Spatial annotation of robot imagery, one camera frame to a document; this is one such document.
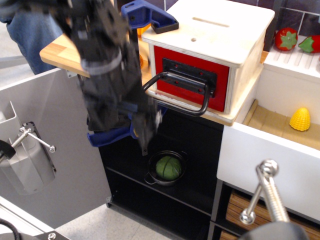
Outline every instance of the wooden board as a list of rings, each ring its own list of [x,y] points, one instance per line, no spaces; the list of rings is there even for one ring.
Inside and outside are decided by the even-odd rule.
[[[231,233],[228,233],[226,231],[221,231],[220,240],[236,240],[238,237],[232,235]]]
[[[151,71],[148,63],[148,44],[139,41],[139,49],[140,55],[143,59],[141,73],[142,83],[144,84],[151,79]],[[90,77],[89,74],[81,67],[81,59],[76,46],[65,34],[62,34],[60,37],[42,49],[40,52],[40,57],[45,63],[85,77]]]
[[[290,126],[290,119],[261,107],[258,101],[254,101],[243,124],[320,151],[320,125],[311,123],[308,130],[298,131]]]
[[[168,13],[179,29],[156,34],[149,28],[144,41],[231,68],[243,66],[275,15],[270,9],[225,0],[179,0]]]
[[[247,199],[246,197],[233,191],[229,199],[229,204],[226,211],[226,219],[231,223],[234,223],[239,227],[246,229],[248,231],[257,228],[258,226],[271,222],[269,212],[265,207],[265,205],[258,203],[254,209],[254,212],[256,214],[254,223],[251,225],[243,224],[240,221],[239,216],[240,216],[240,213],[248,207],[249,202],[250,202],[250,199]],[[298,224],[301,227],[303,227],[304,230],[307,232],[310,240],[320,239],[320,228],[312,226],[292,216],[290,216],[290,220],[292,223]]]

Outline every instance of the metal bracket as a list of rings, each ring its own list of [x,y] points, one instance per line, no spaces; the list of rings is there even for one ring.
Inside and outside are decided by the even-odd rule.
[[[259,178],[259,184],[249,203],[249,206],[240,214],[240,220],[246,225],[255,222],[256,214],[254,209],[258,203],[260,193],[265,195],[265,204],[269,211],[272,222],[290,222],[286,208],[274,182],[274,176],[278,174],[279,167],[276,161],[266,159],[256,167],[256,173]]]
[[[0,110],[4,115],[0,122],[0,139],[7,143],[0,149],[0,168],[19,194],[37,193],[55,179],[56,172],[43,145],[50,152],[56,148],[40,139],[33,122],[21,124],[12,102]]]
[[[66,70],[66,74],[67,74],[69,79],[78,75],[77,73],[75,73],[73,71],[69,71],[69,70]]]
[[[112,196],[108,196],[107,198],[106,198],[106,203],[108,204],[108,203],[111,203],[112,202]]]
[[[58,233],[56,231],[42,233],[42,234],[34,236],[32,239],[35,239],[35,240],[70,240],[69,238],[61,235],[60,233]]]
[[[217,86],[217,74],[214,72],[167,58],[162,59],[162,68],[163,72],[174,73],[182,77],[180,79],[166,77],[161,81],[201,95],[205,95],[205,85],[209,84],[210,96],[213,97]]]

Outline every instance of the metal bolt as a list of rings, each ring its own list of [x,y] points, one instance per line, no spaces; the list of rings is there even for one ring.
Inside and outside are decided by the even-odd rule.
[[[50,153],[54,153],[55,151],[56,151],[56,147],[55,146],[52,145],[52,146],[49,147],[49,152]]]
[[[240,214],[240,220],[242,223],[246,224],[246,225],[250,225],[253,224],[255,222],[256,219],[256,214],[254,211],[248,213],[248,209],[246,208],[245,210],[242,211],[242,213]]]
[[[54,239],[56,239],[56,234],[52,232],[48,235],[48,240],[54,240]]]
[[[279,166],[275,160],[272,159],[266,159],[264,160],[260,166],[260,171],[266,178],[273,178],[276,176],[279,172]]]

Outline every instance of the person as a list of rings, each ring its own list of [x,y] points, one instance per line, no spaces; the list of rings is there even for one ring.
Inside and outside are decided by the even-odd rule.
[[[17,43],[35,75],[55,68],[40,57],[40,51],[63,33],[51,15],[19,11],[0,16],[0,22],[6,24],[11,39]]]

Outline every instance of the white wooden box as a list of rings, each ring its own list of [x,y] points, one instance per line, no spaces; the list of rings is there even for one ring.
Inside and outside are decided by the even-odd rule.
[[[256,166],[264,159],[274,159],[279,164],[274,180],[284,205],[316,221],[320,221],[320,151],[242,122],[257,99],[260,106],[287,117],[305,107],[311,123],[320,125],[319,56],[298,47],[289,52],[270,50],[245,107],[233,126],[224,127],[217,171],[218,179],[253,193],[259,182]],[[320,141],[320,135],[312,140]]]
[[[232,125],[263,69],[260,58],[266,29],[274,12],[228,0],[179,0],[168,13],[179,22],[179,29],[156,34],[149,28],[142,35],[142,40],[149,43],[152,76],[162,72],[156,60],[162,57],[157,51],[163,49],[172,51],[167,54],[172,60],[178,59],[175,53],[193,57],[193,67],[201,66],[199,60],[217,64],[210,67],[212,72],[218,72],[219,66],[227,67],[225,77],[220,78],[220,73],[217,76],[217,89],[212,99],[222,101],[222,106],[217,107],[214,102],[204,117]],[[156,89],[155,85],[149,91],[155,98],[188,109],[199,108],[188,100]]]

